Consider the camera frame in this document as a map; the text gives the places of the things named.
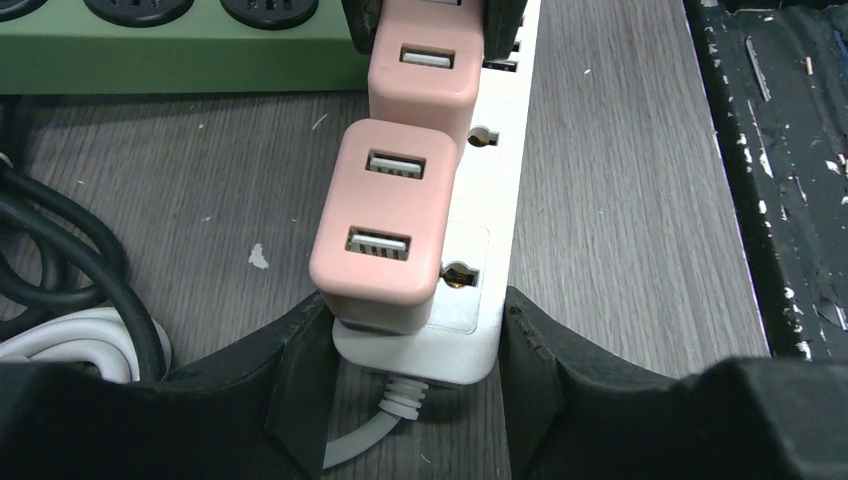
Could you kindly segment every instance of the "pink plug adapter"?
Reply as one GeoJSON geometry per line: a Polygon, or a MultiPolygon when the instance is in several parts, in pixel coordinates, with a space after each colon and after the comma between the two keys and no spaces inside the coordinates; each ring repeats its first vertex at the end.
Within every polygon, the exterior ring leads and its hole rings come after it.
{"type": "Polygon", "coordinates": [[[336,318],[398,334],[427,324],[458,161],[440,131],[373,119],[348,128],[309,262],[336,318]]]}
{"type": "Polygon", "coordinates": [[[483,64],[482,0],[383,0],[371,117],[440,130],[465,150],[483,64]]]}

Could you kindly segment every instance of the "cord strain relief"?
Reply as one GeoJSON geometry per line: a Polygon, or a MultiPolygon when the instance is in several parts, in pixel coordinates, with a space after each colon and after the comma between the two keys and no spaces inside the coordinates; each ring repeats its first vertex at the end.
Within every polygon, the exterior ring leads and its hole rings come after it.
{"type": "Polygon", "coordinates": [[[424,400],[424,393],[428,388],[424,382],[405,377],[389,377],[380,408],[384,411],[407,420],[418,419],[418,409],[424,400]]]}

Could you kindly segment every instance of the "white power strip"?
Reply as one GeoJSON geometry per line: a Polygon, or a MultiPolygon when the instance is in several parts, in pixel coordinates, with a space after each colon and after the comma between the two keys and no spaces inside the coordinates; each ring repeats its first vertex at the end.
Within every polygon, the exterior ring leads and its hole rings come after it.
{"type": "Polygon", "coordinates": [[[333,340],[356,365],[430,382],[470,385],[495,364],[506,296],[541,0],[529,0],[509,62],[484,68],[472,134],[457,171],[442,265],[461,264],[475,286],[436,290],[427,325],[414,335],[353,330],[336,320],[333,340]]]}

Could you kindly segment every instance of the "white cable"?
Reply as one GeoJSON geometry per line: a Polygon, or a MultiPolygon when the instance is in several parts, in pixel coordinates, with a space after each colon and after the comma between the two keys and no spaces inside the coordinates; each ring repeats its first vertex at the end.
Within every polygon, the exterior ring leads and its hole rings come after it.
{"type": "MultiPolygon", "coordinates": [[[[166,368],[171,367],[171,342],[153,322],[166,368]]],[[[139,380],[138,357],[117,310],[93,308],[71,313],[0,343],[0,361],[90,362],[105,379],[117,383],[139,380]]]]}
{"type": "Polygon", "coordinates": [[[344,463],[376,445],[395,428],[401,419],[417,420],[424,391],[429,386],[403,377],[389,377],[389,384],[377,413],[361,427],[327,444],[324,469],[344,463]]]}

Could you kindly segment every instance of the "green power strip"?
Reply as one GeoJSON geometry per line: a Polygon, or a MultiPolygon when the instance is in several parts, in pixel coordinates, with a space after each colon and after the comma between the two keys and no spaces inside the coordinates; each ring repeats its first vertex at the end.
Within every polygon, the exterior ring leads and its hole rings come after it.
{"type": "Polygon", "coordinates": [[[280,31],[235,20],[220,0],[148,28],[103,20],[83,0],[47,0],[0,22],[0,94],[364,90],[368,62],[339,0],[280,31]]]}

